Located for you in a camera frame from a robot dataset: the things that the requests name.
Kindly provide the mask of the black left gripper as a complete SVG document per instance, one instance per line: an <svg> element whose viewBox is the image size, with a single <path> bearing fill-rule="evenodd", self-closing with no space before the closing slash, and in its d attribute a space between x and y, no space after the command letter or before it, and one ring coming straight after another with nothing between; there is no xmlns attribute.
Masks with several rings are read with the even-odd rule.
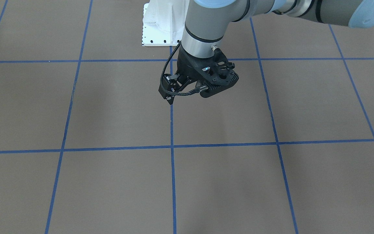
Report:
<svg viewBox="0 0 374 234"><path fill-rule="evenodd" d="M187 85L193 82L204 82L202 69L204 68L206 58L198 58L190 55L184 47L179 47L178 59L177 59L177 71L176 74L162 74L161 84L159 86L159 93L163 99L165 99L169 105L172 105L175 99L175 95L169 94L168 92L182 92Z"/></svg>

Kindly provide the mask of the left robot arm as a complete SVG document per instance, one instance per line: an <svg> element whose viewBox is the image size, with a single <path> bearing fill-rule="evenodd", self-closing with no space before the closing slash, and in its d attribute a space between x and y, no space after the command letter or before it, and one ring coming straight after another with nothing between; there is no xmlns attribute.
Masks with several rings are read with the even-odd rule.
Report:
<svg viewBox="0 0 374 234"><path fill-rule="evenodd" d="M374 0L190 0L181 39L162 69L158 92L175 97L209 98L238 81L235 63L221 43L230 25L262 15L301 19L351 29L374 27Z"/></svg>

